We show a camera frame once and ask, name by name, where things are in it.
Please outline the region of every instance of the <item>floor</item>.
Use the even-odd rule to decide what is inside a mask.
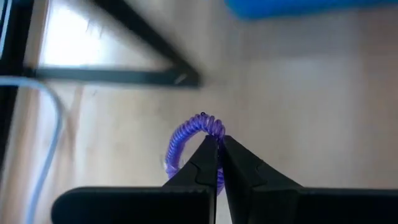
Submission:
[[[27,63],[167,66],[89,3],[43,2]],[[74,187],[162,185],[170,135],[201,111],[302,185],[398,187],[398,7],[248,22],[222,0],[130,2],[200,68],[205,84],[192,90],[46,80],[66,122],[36,223],[50,223],[52,202]],[[22,223],[53,122],[46,96],[20,91],[3,174],[4,224]],[[187,145],[185,160],[202,137]],[[217,209],[218,223],[231,223],[224,193]]]

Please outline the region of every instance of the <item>coiled wire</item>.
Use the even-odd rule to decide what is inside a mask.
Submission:
[[[180,170],[178,163],[185,143],[199,131],[204,131],[217,138],[219,145],[221,145],[225,135],[225,127],[222,122],[219,119],[215,120],[214,116],[209,116],[205,112],[196,114],[181,124],[170,138],[169,148],[166,153],[165,168],[170,179]],[[223,169],[219,167],[217,171],[217,194],[222,191],[223,187],[224,173]]]

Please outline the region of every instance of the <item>white cable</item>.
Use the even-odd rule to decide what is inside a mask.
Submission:
[[[19,86],[19,87],[29,87],[29,88],[33,88],[36,90],[41,90],[43,92],[46,92],[46,94],[48,94],[48,96],[50,97],[50,99],[53,102],[54,107],[55,107],[55,119],[57,120],[56,121],[57,123],[55,126],[55,131],[53,133],[49,151],[45,158],[44,165],[43,165],[42,171],[40,173],[39,179],[37,180],[37,182],[35,184],[34,192],[33,192],[32,198],[30,199],[28,212],[27,212],[27,215],[25,218],[26,224],[33,224],[34,217],[35,217],[35,211],[36,211],[37,204],[38,204],[39,198],[40,198],[40,193],[43,189],[43,185],[44,185],[45,179],[47,177],[47,174],[49,173],[51,162],[53,160],[55,150],[57,148],[57,143],[58,143],[59,135],[60,135],[61,128],[62,128],[61,102],[52,90],[50,90],[48,87],[46,87],[41,82],[38,82],[34,79],[23,78],[23,77],[4,76],[4,77],[0,77],[0,86]]]

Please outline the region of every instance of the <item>metal bar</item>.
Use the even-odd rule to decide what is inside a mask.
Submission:
[[[0,75],[22,75],[33,1],[6,1],[7,8],[1,41]],[[0,88],[0,167],[6,152],[17,88]]]
[[[200,82],[199,73],[125,1],[94,0],[94,2],[158,53],[169,59],[174,64],[174,69],[182,75],[180,78],[189,79],[189,82]]]
[[[7,11],[7,1],[2,1],[2,6],[0,6],[0,36],[3,31],[4,21],[8,21],[8,17],[6,17]]]
[[[197,86],[198,82],[189,78],[182,79],[181,74],[173,69],[160,72],[131,70],[95,70],[79,68],[37,68],[33,70],[35,78],[53,78],[80,81],[134,83],[165,86]]]

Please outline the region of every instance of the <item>cable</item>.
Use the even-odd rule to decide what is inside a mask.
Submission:
[[[50,143],[49,151],[47,153],[47,157],[45,158],[44,165],[42,171],[40,173],[39,179],[34,187],[33,196],[29,202],[29,209],[25,218],[26,224],[33,224],[35,211],[37,208],[37,204],[39,202],[40,194],[43,189],[43,185],[45,179],[47,178],[47,174],[49,173],[50,166],[55,154],[55,150],[57,148],[59,135],[62,128],[62,110],[61,110],[61,102],[57,98],[56,94],[46,87],[44,84],[30,79],[30,78],[23,78],[23,77],[11,77],[11,76],[3,76],[0,77],[0,86],[18,86],[18,87],[29,87],[36,90],[41,90],[48,94],[50,99],[52,100],[54,107],[55,107],[55,119],[56,119],[56,126],[55,131],[53,133],[53,137]]]
[[[222,144],[225,135],[225,127],[223,123],[214,116],[209,116],[205,112],[196,114],[188,121],[181,124],[173,133],[169,148],[165,158],[166,173],[171,179],[179,170],[178,163],[185,143],[199,131],[204,131],[217,138],[218,144]],[[220,194],[224,187],[224,173],[220,167],[217,170],[217,195]]]

